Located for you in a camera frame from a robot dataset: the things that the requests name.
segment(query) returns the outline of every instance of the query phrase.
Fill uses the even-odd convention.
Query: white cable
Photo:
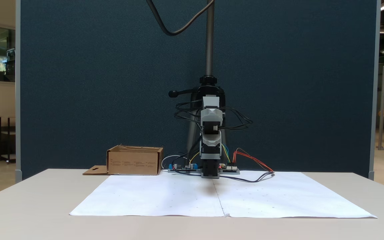
[[[180,157],[180,155],[170,155],[170,156],[166,156],[166,157],[161,161],[161,169],[164,169],[164,167],[163,167],[163,162],[164,162],[164,160],[166,160],[167,158],[170,158],[170,157]]]

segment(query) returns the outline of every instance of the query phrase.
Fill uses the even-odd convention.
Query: window
[[[16,82],[15,48],[15,28],[0,25],[0,84],[14,84]]]

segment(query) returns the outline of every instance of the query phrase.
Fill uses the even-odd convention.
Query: yellow wire
[[[195,154],[195,156],[193,156],[193,157],[191,158],[191,160],[189,161],[189,165],[191,164],[192,160],[193,160],[198,154],[199,154],[199,152],[197,152],[197,153]]]
[[[223,147],[224,153],[226,154],[227,162],[230,163],[229,155],[227,154],[226,148],[224,147],[223,144],[222,144],[222,147]]]

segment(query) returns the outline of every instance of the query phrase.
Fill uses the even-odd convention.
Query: red wire
[[[267,167],[271,172],[273,172],[273,170],[270,167],[268,167],[266,164],[261,162],[259,159],[255,158],[255,157],[252,157],[252,156],[250,156],[248,154],[245,154],[245,153],[242,153],[242,152],[238,152],[238,151],[233,152],[233,161],[232,162],[236,162],[236,154],[237,153],[239,153],[242,156],[245,156],[245,157],[253,159],[256,163],[261,164],[261,165]]]

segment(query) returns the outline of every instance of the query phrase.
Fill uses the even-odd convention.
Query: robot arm
[[[202,138],[200,144],[200,157],[203,168],[201,177],[219,178],[219,161],[221,157],[221,131],[223,112],[219,109],[219,97],[207,95],[202,97],[201,110]]]

